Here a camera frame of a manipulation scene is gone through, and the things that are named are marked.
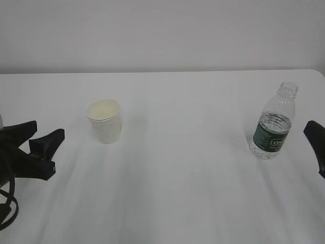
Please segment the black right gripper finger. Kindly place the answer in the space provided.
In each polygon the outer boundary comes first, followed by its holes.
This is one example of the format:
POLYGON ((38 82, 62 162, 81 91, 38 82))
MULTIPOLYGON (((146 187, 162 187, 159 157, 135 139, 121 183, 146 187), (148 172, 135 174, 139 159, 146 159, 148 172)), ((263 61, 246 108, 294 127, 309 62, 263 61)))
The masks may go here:
POLYGON ((319 123, 310 120, 307 122, 303 132, 316 155, 319 166, 319 174, 324 178, 325 129, 319 123))

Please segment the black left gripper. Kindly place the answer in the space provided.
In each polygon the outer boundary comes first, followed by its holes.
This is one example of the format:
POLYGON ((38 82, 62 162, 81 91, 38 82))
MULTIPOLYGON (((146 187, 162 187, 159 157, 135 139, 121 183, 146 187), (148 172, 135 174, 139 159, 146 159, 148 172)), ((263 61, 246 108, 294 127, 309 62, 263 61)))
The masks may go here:
POLYGON ((35 120, 22 124, 6 126, 1 133, 1 183, 10 177, 48 180, 55 173, 52 158, 65 139, 64 129, 29 140, 30 153, 19 148, 37 131, 35 120))

